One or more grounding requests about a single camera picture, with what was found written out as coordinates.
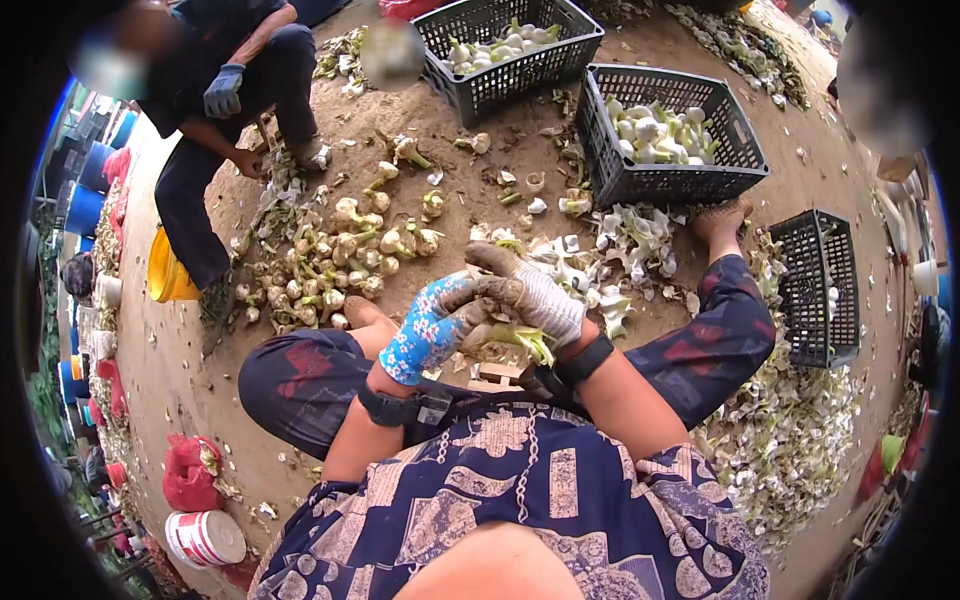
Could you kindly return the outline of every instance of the blue floral glove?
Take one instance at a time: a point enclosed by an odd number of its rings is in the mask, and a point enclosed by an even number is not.
[[[380,365],[399,384],[417,385],[420,372],[449,358],[496,308],[489,298],[474,300],[477,276],[460,271],[430,283],[417,294],[403,326],[380,351]]]
[[[220,73],[204,92],[204,110],[206,116],[226,119],[240,112],[240,96],[237,90],[243,82],[243,72],[247,67],[228,62],[220,67]]]

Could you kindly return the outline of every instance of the dirty glove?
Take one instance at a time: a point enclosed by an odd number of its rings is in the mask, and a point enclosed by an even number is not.
[[[243,82],[243,64],[228,62],[220,67],[220,73],[204,92],[204,110],[206,116],[226,119],[240,112],[240,96],[237,90]]]
[[[460,271],[420,290],[400,331],[380,351],[383,370],[397,383],[417,385],[421,371],[440,366],[496,308],[489,298],[474,300],[476,289],[476,275]]]
[[[539,327],[544,335],[555,340],[556,348],[580,338],[587,308],[568,296],[548,274],[490,242],[469,242],[467,263],[496,276],[519,280],[523,284],[519,293],[515,287],[485,279],[478,294],[512,306],[525,324]]]

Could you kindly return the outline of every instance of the shoe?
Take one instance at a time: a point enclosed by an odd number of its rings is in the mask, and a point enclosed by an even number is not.
[[[304,171],[325,170],[329,161],[333,158],[330,147],[324,144],[319,135],[314,135],[308,141],[296,144],[287,142],[287,150],[293,155],[297,166]]]
[[[743,213],[743,218],[746,219],[753,214],[754,205],[743,196],[738,196],[720,204],[707,206],[693,217],[693,232],[697,237],[707,240],[713,230],[735,212]]]
[[[379,306],[363,296],[347,296],[344,300],[344,316],[347,317],[353,329],[373,324],[384,324],[394,331],[400,329],[399,325],[380,310]]]

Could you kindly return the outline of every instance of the yellow bucket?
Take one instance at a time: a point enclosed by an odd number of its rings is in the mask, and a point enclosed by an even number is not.
[[[150,247],[147,286],[150,288],[150,298],[160,303],[200,298],[200,290],[170,249],[170,241],[164,228],[156,231],[154,244]]]
[[[74,381],[80,381],[84,378],[84,363],[80,354],[70,356],[70,374]]]

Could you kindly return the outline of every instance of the wristwatch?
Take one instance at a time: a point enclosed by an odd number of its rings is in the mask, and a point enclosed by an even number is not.
[[[573,390],[578,383],[590,377],[613,352],[613,342],[602,332],[589,346],[571,360],[554,365],[553,371],[567,388]]]
[[[364,382],[357,393],[360,404],[367,409],[370,420],[384,427],[400,427],[421,422],[436,425],[446,415],[453,397],[443,390],[434,389],[414,393],[409,397],[397,397],[374,392]]]

